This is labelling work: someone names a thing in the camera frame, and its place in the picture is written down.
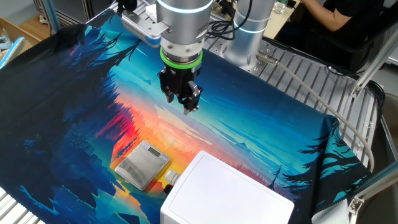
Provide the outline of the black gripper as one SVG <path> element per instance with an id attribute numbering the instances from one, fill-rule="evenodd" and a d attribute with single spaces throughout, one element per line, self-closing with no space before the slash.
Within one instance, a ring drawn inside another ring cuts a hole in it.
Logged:
<path id="1" fill-rule="evenodd" d="M 203 88 L 194 83 L 194 79 L 199 76 L 200 68 L 177 69 L 165 66 L 159 73 L 160 88 L 165 94 L 167 103 L 174 100 L 176 95 L 188 95 L 183 100 L 184 115 L 199 109 Z"/>

